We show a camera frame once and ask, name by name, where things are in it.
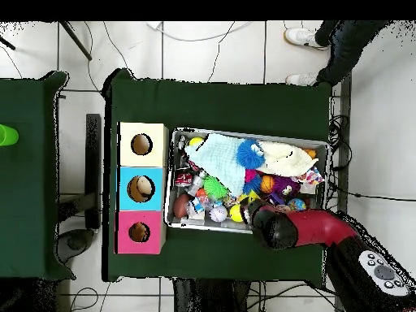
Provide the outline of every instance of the green cup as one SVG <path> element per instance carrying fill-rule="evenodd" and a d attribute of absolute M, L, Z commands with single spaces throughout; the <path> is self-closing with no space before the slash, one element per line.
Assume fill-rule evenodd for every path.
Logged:
<path fill-rule="evenodd" d="M 14 145 L 19 140 L 19 133 L 14 129 L 0 124 L 0 146 Z"/>

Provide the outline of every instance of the black pants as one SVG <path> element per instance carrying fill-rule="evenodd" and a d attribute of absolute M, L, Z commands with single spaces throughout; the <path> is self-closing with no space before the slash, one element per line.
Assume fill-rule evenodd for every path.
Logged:
<path fill-rule="evenodd" d="M 315 33 L 320 46 L 331 43 L 328 65 L 319 71 L 317 83 L 332 86 L 341 82 L 354 68 L 362 51 L 375 35 L 392 20 L 324 20 Z"/>

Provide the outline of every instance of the green table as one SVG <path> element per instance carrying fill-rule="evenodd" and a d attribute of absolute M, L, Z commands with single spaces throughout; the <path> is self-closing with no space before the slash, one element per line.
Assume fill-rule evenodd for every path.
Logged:
<path fill-rule="evenodd" d="M 66 279 L 55 257 L 58 222 L 54 98 L 67 74 L 0 80 L 0 124 L 19 141 L 0 147 L 0 277 Z"/>
<path fill-rule="evenodd" d="M 253 236 L 167 229 L 159 255 L 114 254 L 116 124 L 164 123 L 175 127 L 247 132 L 318 141 L 328 138 L 329 84 L 302 88 L 285 84 L 197 84 L 134 80 L 127 70 L 107 79 L 105 91 L 105 226 L 102 278 L 175 276 L 234 280 L 308 280 L 322 286 L 323 249 L 308 245 L 274 252 Z"/>

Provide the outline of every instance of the white sneaker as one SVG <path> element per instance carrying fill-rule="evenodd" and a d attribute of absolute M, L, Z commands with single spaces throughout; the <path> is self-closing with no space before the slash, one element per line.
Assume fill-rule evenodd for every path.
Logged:
<path fill-rule="evenodd" d="M 284 31 L 284 40 L 295 46 L 310 46 L 317 50 L 327 50 L 328 46 L 320 46 L 316 43 L 315 33 L 308 28 L 288 28 Z"/>
<path fill-rule="evenodd" d="M 312 86 L 316 83 L 318 73 L 292 74 L 286 77 L 286 84 L 297 86 Z"/>

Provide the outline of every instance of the button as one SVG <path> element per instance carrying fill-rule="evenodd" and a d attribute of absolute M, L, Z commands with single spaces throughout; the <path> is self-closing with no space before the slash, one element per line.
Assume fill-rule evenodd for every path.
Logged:
<path fill-rule="evenodd" d="M 381 280 L 394 280 L 396 277 L 395 271 L 389 266 L 377 266 L 374 274 Z"/>

